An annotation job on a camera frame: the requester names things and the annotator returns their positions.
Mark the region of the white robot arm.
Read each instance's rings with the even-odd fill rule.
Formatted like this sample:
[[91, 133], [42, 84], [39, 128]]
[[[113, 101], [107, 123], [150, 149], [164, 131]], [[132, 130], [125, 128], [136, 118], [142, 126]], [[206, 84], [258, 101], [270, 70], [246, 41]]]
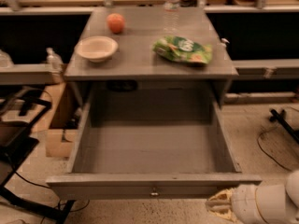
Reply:
[[299, 171], [283, 184], [224, 189], [206, 201], [206, 210], [233, 223], [299, 224]]

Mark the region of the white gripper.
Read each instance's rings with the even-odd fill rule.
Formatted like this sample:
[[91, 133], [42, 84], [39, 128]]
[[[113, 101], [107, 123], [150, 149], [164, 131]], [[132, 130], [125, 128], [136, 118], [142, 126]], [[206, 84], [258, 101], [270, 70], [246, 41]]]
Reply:
[[258, 220], [254, 185], [223, 189], [206, 200], [208, 213], [237, 224], [253, 224]]

